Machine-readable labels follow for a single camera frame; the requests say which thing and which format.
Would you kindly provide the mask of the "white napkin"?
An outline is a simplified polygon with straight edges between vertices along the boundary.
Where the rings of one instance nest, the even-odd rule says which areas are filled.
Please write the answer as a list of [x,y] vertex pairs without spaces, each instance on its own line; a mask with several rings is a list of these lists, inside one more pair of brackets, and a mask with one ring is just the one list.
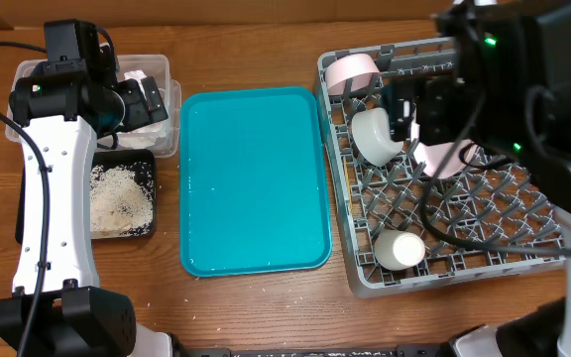
[[116,129],[119,150],[147,149],[165,155],[173,147],[175,92],[167,73],[159,70],[124,71],[119,93],[125,118]]

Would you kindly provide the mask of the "large white plate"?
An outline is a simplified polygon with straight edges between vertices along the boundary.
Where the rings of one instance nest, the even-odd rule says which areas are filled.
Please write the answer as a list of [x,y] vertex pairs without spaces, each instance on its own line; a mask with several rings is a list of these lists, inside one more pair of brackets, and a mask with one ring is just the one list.
[[[417,164],[425,164],[422,172],[432,177],[451,147],[451,143],[426,146],[417,142],[411,156]],[[477,149],[478,146],[471,140],[463,140],[438,178],[448,179],[461,172],[474,159]]]

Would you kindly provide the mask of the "grey shallow bowl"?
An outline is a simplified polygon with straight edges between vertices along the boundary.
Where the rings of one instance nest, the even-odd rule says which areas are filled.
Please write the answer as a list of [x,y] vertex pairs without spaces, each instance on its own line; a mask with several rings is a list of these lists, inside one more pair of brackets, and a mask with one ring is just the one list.
[[384,108],[356,113],[351,129],[360,154],[376,167],[384,166],[402,150],[403,141],[392,140],[389,115]]

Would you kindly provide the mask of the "pink bowl with rice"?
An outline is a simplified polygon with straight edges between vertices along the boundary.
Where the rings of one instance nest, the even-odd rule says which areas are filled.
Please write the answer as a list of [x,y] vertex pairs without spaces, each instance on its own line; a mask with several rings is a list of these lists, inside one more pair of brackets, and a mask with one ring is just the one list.
[[368,87],[371,79],[380,74],[372,57],[354,54],[338,59],[325,70],[325,82],[329,95],[341,95],[349,79],[351,90]]

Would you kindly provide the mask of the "white paper cup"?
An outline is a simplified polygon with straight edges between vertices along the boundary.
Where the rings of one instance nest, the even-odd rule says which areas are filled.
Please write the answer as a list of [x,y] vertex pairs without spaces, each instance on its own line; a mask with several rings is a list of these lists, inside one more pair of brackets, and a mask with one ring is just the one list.
[[422,239],[410,232],[384,230],[374,242],[378,263],[389,271],[400,271],[418,265],[425,256]]

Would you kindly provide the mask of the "wooden chopstick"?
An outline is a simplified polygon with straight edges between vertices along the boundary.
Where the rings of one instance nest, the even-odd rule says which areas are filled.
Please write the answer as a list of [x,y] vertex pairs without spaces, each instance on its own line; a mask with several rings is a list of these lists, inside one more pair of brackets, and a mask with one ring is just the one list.
[[344,176],[345,176],[345,181],[346,181],[346,190],[347,190],[347,196],[348,196],[348,210],[349,210],[349,214],[353,215],[352,189],[351,189],[351,182],[350,182],[350,177],[349,177],[349,168],[348,168],[347,158],[343,157],[342,160],[343,160],[343,170],[344,170]]

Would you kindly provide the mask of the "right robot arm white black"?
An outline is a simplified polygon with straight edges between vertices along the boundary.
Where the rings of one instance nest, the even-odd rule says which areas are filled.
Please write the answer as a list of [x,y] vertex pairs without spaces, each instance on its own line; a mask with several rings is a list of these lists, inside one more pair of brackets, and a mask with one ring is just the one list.
[[434,18],[453,41],[448,69],[393,79],[382,92],[395,139],[411,123],[428,146],[461,155],[470,140],[498,165],[525,167],[566,237],[539,256],[564,257],[562,300],[496,328],[453,339],[453,355],[571,356],[571,1],[454,5]]

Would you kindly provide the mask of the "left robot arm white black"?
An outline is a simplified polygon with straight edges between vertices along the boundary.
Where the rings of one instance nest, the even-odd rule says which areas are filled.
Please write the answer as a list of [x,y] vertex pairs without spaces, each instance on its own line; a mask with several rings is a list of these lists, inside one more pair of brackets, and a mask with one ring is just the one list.
[[44,26],[46,59],[20,78],[6,124],[24,154],[22,251],[0,299],[0,337],[21,356],[178,356],[177,339],[140,324],[130,299],[101,288],[90,232],[100,138],[168,118],[151,77],[119,80],[107,33],[88,22]]

